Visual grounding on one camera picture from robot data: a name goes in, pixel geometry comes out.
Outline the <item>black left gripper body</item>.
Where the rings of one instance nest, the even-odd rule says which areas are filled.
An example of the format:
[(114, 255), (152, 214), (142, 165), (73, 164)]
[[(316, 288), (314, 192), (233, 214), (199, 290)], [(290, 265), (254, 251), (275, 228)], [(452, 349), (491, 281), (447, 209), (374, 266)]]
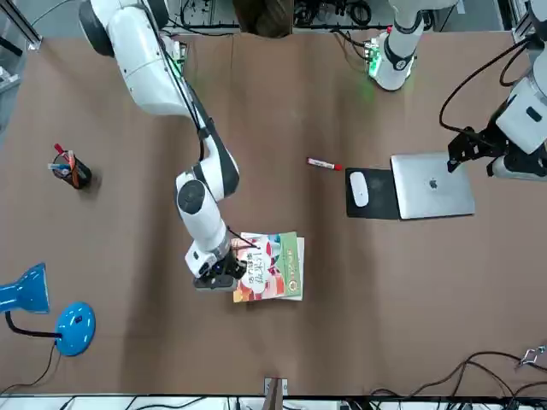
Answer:
[(498, 158), (505, 155), (509, 149), (509, 141), (505, 134), (497, 127), (487, 127), (476, 132), (471, 137), (471, 159), (483, 157)]

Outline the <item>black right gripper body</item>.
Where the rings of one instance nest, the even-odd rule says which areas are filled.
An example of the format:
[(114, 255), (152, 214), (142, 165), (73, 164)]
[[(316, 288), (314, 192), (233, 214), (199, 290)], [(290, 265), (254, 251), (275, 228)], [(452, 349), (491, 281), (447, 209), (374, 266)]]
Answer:
[(196, 290), (234, 291), (238, 282), (235, 274), (240, 273), (240, 266), (234, 259), (233, 253), (228, 253), (215, 264), (204, 262), (198, 273), (199, 276), (194, 278)]

